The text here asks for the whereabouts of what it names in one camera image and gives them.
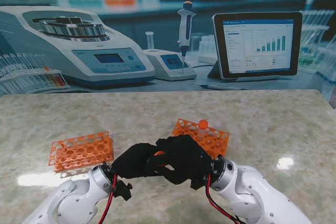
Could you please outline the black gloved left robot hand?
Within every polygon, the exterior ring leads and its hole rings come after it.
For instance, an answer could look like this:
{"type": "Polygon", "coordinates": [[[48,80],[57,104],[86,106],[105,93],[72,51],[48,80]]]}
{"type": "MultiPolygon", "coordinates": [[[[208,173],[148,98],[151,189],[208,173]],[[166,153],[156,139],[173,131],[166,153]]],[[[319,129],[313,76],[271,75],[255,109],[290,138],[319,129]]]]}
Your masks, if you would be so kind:
{"type": "Polygon", "coordinates": [[[157,146],[149,143],[134,144],[114,160],[111,170],[126,179],[159,176],[155,170],[146,169],[147,161],[158,151],[157,146]]]}

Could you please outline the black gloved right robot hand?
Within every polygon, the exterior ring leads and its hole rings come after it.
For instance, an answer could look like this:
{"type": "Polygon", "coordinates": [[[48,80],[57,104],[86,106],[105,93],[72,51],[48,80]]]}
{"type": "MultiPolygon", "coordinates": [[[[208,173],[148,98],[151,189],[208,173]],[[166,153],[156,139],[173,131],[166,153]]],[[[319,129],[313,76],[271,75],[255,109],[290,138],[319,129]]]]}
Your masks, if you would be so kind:
{"type": "Polygon", "coordinates": [[[160,138],[155,144],[163,153],[150,157],[146,169],[155,170],[175,185],[202,179],[213,171],[213,159],[190,135],[160,138]]]}

